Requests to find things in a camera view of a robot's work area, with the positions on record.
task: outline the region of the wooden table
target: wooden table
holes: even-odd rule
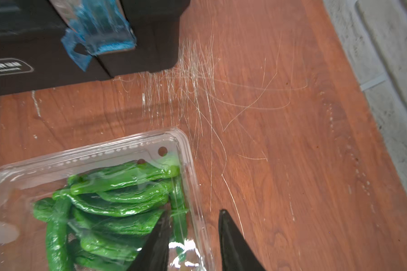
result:
[[[214,60],[198,88],[163,73],[0,97],[0,166],[177,125],[218,270],[222,208],[267,270],[407,270],[407,197],[321,1],[192,0],[180,24]]]

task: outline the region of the green pepper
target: green pepper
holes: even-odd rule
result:
[[[177,176],[180,173],[177,158],[169,158],[163,157],[156,161],[157,167],[149,163],[127,162],[84,174],[81,176],[81,182],[71,186],[71,194],[109,191]]]
[[[53,193],[53,199],[61,196],[70,198],[75,207],[91,214],[107,216],[129,216],[143,213],[149,209],[157,208],[168,202],[168,196],[164,195],[153,198],[143,203],[111,203],[103,200],[97,194],[71,195],[69,189],[57,190]]]
[[[33,216],[43,222],[50,221],[53,207],[56,202],[52,198],[40,199],[33,204]]]
[[[112,260],[87,252],[81,248],[80,241],[77,239],[72,240],[68,248],[74,263],[87,268],[99,271],[126,271],[131,265],[128,261]]]
[[[85,251],[110,259],[132,261],[146,242],[145,237],[87,230],[76,220],[69,220],[68,226]]]
[[[71,176],[68,177],[67,182],[68,182],[68,186],[71,186],[74,183],[81,182],[81,177],[78,176],[78,175],[71,175]]]
[[[132,186],[98,192],[98,195],[102,199],[114,203],[141,203],[155,197],[168,195],[172,190],[171,181],[147,182],[142,186]]]
[[[162,209],[154,209],[146,213],[117,218],[88,214],[77,208],[72,209],[77,223],[85,229],[138,236],[150,234],[162,213]]]
[[[170,193],[170,206],[172,211],[176,214],[172,215],[173,218],[173,235],[174,241],[184,244],[187,237],[187,217],[184,194],[181,188],[181,177],[177,176],[173,180],[174,189]],[[180,257],[180,262],[185,261],[185,251],[177,248],[177,254]]]
[[[68,255],[67,221],[72,203],[68,198],[59,198],[47,222],[45,247],[50,271],[72,271],[74,265]]]

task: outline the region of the clear plastic lid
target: clear plastic lid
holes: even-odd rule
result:
[[[0,270],[123,270],[165,209],[168,270],[213,270],[185,134],[137,134],[0,169]]]

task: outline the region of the blue tape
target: blue tape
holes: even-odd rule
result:
[[[82,70],[86,71],[92,57],[76,53],[77,43],[84,45],[92,56],[136,46],[136,37],[119,11],[116,0],[82,0],[73,11],[76,19],[72,19],[69,25],[74,31],[67,29],[62,43],[69,57]]]
[[[83,70],[86,71],[86,69],[89,66],[89,63],[91,62],[92,56],[91,55],[82,55],[74,51],[76,48],[76,45],[78,43],[81,43],[80,39],[78,38],[78,35],[76,32],[68,28],[66,30],[66,34],[62,37],[60,40],[63,44],[63,47],[65,47],[66,52],[68,53],[68,56],[74,60],[74,62]]]

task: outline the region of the black box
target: black box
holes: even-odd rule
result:
[[[171,68],[190,0],[123,0],[137,46],[92,58],[86,72],[60,39],[67,25],[48,0],[0,0],[0,95]]]

